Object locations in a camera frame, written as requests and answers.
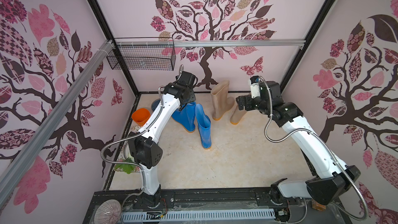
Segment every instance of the pink wall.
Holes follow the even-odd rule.
[[[398,221],[397,9],[398,0],[339,0],[283,93],[360,169],[366,223]],[[353,190],[341,200],[360,213]]]
[[[159,6],[162,7],[162,0],[98,0],[116,37],[171,35],[175,40],[178,40],[180,35],[180,40],[247,39],[250,34],[262,31],[268,31],[265,36],[271,39],[301,39],[305,37],[325,0],[259,0],[258,6],[252,12],[251,5],[256,0],[220,0],[222,12],[214,4],[205,4],[206,0],[164,1],[166,6],[162,10],[172,11],[168,18],[164,12],[163,16],[158,12]],[[190,4],[192,2],[199,4],[196,3],[194,8]],[[267,7],[269,11],[265,15],[261,14]],[[230,25],[233,26],[231,31],[228,31]],[[292,56],[296,54],[296,48],[256,47],[248,52],[239,52],[233,47],[225,47],[225,50],[221,50],[222,57],[213,56],[213,52],[218,53],[218,48],[205,49],[202,56],[200,47],[183,50],[182,53],[181,49],[178,49],[175,67],[178,69],[180,64],[183,64],[186,71],[199,78],[200,86],[195,88],[195,91],[208,90],[224,79],[230,80],[230,90],[248,90],[247,80],[250,75],[242,68],[250,70],[251,73],[259,72],[268,80],[280,82]],[[190,52],[193,52],[191,59],[181,56]],[[131,73],[140,91],[156,91],[164,82],[172,81],[176,71],[133,70]]]
[[[105,38],[86,0],[0,0],[0,173]],[[1,223],[81,223],[134,96],[104,60],[3,209]],[[107,151],[112,157],[115,147]]]

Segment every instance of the orange bucket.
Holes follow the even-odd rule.
[[[131,115],[132,120],[141,127],[148,121],[149,117],[150,112],[145,108],[140,108]]]

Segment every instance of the beige rain boot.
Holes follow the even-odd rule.
[[[232,114],[230,122],[231,124],[238,124],[243,115],[245,115],[247,111],[245,109],[239,110],[239,106],[236,106],[234,114]]]
[[[214,112],[213,112],[213,119],[215,121],[220,120],[220,118],[223,116],[223,114],[226,111],[229,111],[233,106],[234,106],[234,98],[228,97],[228,88],[229,88],[229,81],[225,80],[217,84],[212,90],[211,90],[211,99],[213,101],[213,107],[214,107]]]

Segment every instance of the black wire basket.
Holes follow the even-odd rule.
[[[112,69],[142,69],[142,70],[174,70],[176,52],[172,38],[149,38],[150,41],[136,41],[136,38],[122,38],[117,46],[107,55]]]

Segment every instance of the rain boot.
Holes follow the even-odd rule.
[[[180,123],[187,132],[195,131],[195,124],[193,123],[195,120],[195,106],[196,102],[188,103],[184,109],[181,111],[177,109],[172,114],[172,118]]]
[[[239,106],[236,106],[235,112],[232,114],[230,122],[231,124],[238,124],[243,115],[247,113],[246,110],[239,110]]]
[[[205,115],[205,112],[203,112],[203,107],[201,104],[196,105],[195,114],[196,114],[196,120],[198,121],[198,129],[199,129],[202,146],[205,149],[210,149],[211,147],[210,119],[207,115]]]
[[[213,101],[213,119],[215,121],[220,120],[226,111],[229,111],[234,106],[234,98],[228,97],[229,81],[225,80],[217,84],[211,90],[211,99]]]

